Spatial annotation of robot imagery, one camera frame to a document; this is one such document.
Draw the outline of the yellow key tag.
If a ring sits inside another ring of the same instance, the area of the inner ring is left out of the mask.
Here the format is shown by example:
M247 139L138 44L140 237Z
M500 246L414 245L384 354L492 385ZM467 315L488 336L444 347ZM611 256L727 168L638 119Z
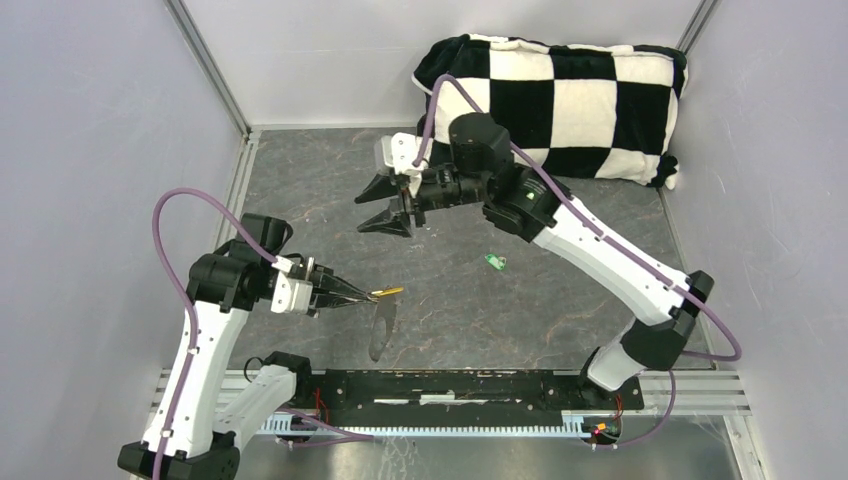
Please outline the yellow key tag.
M382 298L386 296L397 295L399 293L402 293L404 290L404 287L389 287L381 290L372 291L369 293L369 295L376 298Z

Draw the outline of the green key tag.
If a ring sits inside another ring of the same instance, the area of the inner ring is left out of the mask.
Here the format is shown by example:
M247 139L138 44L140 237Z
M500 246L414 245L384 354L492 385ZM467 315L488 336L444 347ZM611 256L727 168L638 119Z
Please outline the green key tag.
M495 254L487 254L485 260L490 266L499 271L504 270L507 264L505 257Z

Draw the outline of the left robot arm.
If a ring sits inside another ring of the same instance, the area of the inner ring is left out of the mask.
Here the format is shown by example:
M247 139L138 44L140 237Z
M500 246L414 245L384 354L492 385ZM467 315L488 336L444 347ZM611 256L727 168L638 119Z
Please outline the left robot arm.
M377 300L312 257L283 254L293 234L286 221L246 213L241 224L277 260L266 260L238 234L191 266L174 371L143 438L118 455L118 467L137 477L233 479L242 449L273 412L312 399L309 359L273 352L236 399L216 410L232 350L256 304L267 300L274 313L316 316Z

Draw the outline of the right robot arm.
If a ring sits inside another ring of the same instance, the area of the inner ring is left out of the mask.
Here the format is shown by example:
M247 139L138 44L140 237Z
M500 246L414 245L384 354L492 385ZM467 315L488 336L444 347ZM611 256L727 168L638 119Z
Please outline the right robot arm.
M585 405L602 408L630 378L671 369L714 287L713 278L657 261L594 219L579 199L560 201L534 169L515 162L507 129L490 115L456 118L448 137L448 157L434 166L412 163L421 137L397 133L380 139L375 146L378 172L355 201L386 199L389 204L358 231L409 237L430 211L479 203L497 229L571 262L633 313L627 329L584 365L577 392Z

